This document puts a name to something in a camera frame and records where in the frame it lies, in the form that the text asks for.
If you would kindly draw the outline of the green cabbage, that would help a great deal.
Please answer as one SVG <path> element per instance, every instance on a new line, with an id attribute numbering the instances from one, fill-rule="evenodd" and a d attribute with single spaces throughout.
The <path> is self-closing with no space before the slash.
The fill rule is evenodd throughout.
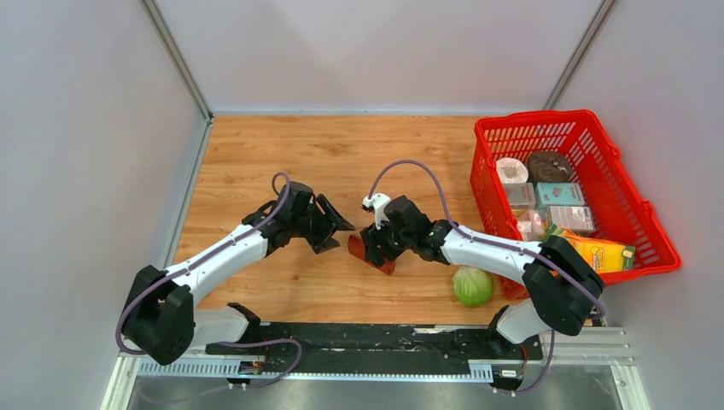
<path id="1" fill-rule="evenodd" d="M 452 276 L 452 287 L 457 300 L 468 307 L 480 306 L 493 297 L 493 278 L 480 268 L 460 267 Z"/>

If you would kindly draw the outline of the pink white carton box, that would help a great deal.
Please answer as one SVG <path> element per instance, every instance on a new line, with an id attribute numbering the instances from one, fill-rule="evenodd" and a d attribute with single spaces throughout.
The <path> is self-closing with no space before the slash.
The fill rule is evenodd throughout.
<path id="1" fill-rule="evenodd" d="M 553 224 L 578 234 L 590 234 L 595 231 L 592 211 L 587 206 L 551 205 L 546 208 L 545 219 L 548 224 Z"/>

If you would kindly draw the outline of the pink white packet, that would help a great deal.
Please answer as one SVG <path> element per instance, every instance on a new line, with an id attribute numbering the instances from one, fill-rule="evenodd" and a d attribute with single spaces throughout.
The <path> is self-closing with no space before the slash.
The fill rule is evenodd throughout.
<path id="1" fill-rule="evenodd" d="M 517 229 L 524 241 L 539 241 L 546 233 L 546 227 L 540 213 L 527 209 L 517 217 Z"/>

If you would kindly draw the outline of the teal carton box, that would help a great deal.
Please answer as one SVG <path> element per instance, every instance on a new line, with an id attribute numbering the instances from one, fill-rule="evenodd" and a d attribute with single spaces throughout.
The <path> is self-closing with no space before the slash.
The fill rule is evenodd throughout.
<path id="1" fill-rule="evenodd" d="M 539 208 L 549 206 L 584 206 L 583 191 L 577 183 L 538 183 L 534 187 Z"/>

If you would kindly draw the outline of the grey small box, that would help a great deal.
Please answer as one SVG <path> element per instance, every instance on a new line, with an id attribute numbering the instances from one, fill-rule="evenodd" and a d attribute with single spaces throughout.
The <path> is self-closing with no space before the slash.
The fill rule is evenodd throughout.
<path id="1" fill-rule="evenodd" d="M 512 214 L 519 217 L 528 210 L 536 209 L 534 185 L 530 182 L 503 184 L 507 202 Z"/>

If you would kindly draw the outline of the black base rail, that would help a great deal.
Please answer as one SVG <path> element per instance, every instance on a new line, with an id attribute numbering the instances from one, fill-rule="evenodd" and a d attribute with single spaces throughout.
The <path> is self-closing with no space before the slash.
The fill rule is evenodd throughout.
<path id="1" fill-rule="evenodd" d="M 522 346 L 496 348 L 492 335 L 476 325 L 381 325 L 267 322 L 243 341 L 256 347 L 206 346 L 206 354 L 245 355 L 258 360 L 266 376 L 300 361 L 295 376 L 465 381 L 488 383 L 504 371 L 521 372 L 541 363 L 539 337 Z"/>

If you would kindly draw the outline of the red plastic shopping basket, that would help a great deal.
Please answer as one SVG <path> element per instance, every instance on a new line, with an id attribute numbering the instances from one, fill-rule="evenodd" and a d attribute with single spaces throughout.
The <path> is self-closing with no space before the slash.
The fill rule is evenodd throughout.
<path id="1" fill-rule="evenodd" d="M 486 233 L 521 237 L 496 161 L 503 157 L 526 161 L 534 152 L 554 151 L 573 166 L 572 180 L 581 186 L 592 210 L 593 237 L 635 248 L 632 268 L 604 274 L 607 285 L 681 268 L 682 259 L 656 210 L 639 194 L 622 164 L 620 150 L 594 112 L 539 110 L 482 118 L 474 131 L 470 185 Z"/>

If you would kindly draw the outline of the white tissue roll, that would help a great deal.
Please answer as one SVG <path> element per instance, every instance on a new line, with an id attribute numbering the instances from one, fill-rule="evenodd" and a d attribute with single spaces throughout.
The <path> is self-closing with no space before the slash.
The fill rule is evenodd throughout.
<path id="1" fill-rule="evenodd" d="M 526 183 L 529 178 L 528 169 L 518 159 L 503 157 L 496 161 L 496 172 L 502 184 Z"/>

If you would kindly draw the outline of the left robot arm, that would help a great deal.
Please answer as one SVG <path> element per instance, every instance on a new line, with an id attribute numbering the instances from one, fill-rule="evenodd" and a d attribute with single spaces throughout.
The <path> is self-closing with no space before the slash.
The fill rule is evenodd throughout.
<path id="1" fill-rule="evenodd" d="M 146 354 L 168 365 L 191 348 L 229 343 L 240 354 L 259 346 L 255 316 L 238 303 L 203 309 L 199 302 L 225 280 L 294 238 L 315 254 L 339 247 L 339 231 L 354 226 L 322 194 L 290 181 L 277 198 L 247 215 L 233 231 L 201 253 L 166 268 L 141 269 L 116 328 L 116 342 L 129 354 Z"/>

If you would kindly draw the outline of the brown round package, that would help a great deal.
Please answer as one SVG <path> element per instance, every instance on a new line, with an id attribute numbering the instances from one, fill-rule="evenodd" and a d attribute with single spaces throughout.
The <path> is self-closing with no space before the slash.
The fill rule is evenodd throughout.
<path id="1" fill-rule="evenodd" d="M 526 160 L 528 175 L 533 183 L 567 183 L 574 168 L 564 156 L 554 151 L 535 151 Z"/>

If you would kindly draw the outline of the red paper box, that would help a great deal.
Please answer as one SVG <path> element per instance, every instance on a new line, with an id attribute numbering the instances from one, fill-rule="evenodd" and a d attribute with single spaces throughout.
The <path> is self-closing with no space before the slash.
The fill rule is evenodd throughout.
<path id="1" fill-rule="evenodd" d="M 360 235 L 350 235 L 347 240 L 348 253 L 378 271 L 391 276 L 396 267 L 395 261 L 389 259 L 379 246 L 366 245 Z"/>

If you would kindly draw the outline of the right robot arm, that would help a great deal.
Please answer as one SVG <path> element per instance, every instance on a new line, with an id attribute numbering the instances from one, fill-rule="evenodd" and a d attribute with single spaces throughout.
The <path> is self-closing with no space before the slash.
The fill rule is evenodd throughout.
<path id="1" fill-rule="evenodd" d="M 364 245 L 359 258 L 379 270 L 391 270 L 411 251 L 424 261 L 479 268 L 524 286 L 528 300 L 502 308 L 490 324 L 487 346 L 500 358 L 545 331 L 576 336 L 601 308 L 603 279 L 563 237 L 516 241 L 432 221 L 406 196 L 374 194 L 364 198 L 362 208 L 374 221 L 359 233 Z"/>

